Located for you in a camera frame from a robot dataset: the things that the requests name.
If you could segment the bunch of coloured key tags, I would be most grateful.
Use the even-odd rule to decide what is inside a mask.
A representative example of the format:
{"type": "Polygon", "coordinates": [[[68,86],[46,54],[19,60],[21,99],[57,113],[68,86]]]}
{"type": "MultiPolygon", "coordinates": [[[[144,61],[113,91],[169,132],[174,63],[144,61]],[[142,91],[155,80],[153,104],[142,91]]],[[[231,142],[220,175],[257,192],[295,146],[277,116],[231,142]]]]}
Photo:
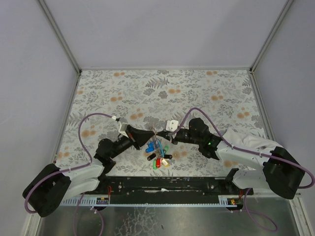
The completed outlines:
{"type": "Polygon", "coordinates": [[[146,149],[146,153],[149,154],[147,160],[153,160],[154,170],[157,170],[162,166],[169,167],[169,160],[172,158],[172,155],[167,154],[169,147],[162,145],[162,140],[158,138],[158,132],[153,127],[149,130],[153,131],[155,135],[147,142],[148,148],[146,149]]]}

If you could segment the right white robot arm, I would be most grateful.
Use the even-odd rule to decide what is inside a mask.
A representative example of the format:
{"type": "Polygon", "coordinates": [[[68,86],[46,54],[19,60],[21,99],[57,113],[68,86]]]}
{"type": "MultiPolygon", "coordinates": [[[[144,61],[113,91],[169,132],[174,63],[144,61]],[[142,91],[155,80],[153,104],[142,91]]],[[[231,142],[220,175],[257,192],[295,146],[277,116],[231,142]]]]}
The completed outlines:
{"type": "Polygon", "coordinates": [[[285,199],[293,199],[305,175],[305,170],[278,143],[253,135],[227,130],[224,135],[213,134],[201,118],[189,121],[187,129],[176,120],[167,122],[166,129],[157,133],[173,144],[198,145],[206,158],[237,162],[251,170],[230,171],[230,181],[241,189],[269,189],[285,199]]]}

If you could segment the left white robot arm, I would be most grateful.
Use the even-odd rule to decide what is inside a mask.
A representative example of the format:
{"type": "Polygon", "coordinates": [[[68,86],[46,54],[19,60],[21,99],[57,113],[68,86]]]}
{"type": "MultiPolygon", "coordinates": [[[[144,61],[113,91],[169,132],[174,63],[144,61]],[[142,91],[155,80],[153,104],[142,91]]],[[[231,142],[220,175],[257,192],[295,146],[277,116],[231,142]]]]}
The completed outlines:
{"type": "Polygon", "coordinates": [[[97,189],[98,179],[114,166],[113,160],[130,147],[140,149],[154,136],[153,131],[139,130],[123,124],[116,141],[99,141],[94,157],[88,163],[67,169],[55,164],[46,165],[22,193],[25,210],[46,217],[54,212],[62,201],[84,192],[97,189]]]}

